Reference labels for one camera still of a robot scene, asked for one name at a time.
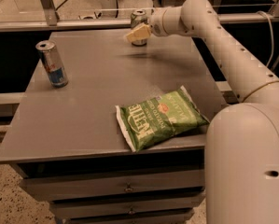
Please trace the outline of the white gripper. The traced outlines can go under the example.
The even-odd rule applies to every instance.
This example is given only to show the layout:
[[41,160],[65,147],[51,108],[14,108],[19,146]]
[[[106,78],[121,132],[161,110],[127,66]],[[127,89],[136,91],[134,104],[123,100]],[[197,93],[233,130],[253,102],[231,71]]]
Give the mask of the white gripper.
[[165,8],[154,8],[152,14],[149,17],[149,25],[145,23],[138,24],[133,29],[131,29],[128,34],[125,35],[125,39],[130,43],[145,40],[150,38],[151,32],[155,36],[167,36],[168,34],[164,29],[163,23],[165,12]]

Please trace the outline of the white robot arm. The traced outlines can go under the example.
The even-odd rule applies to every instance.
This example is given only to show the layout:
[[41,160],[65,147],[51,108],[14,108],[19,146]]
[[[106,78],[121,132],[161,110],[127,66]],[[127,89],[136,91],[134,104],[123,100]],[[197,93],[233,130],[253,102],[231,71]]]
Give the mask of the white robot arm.
[[279,78],[222,27],[208,0],[160,7],[126,38],[151,35],[202,39],[238,100],[207,130],[207,224],[279,224]]

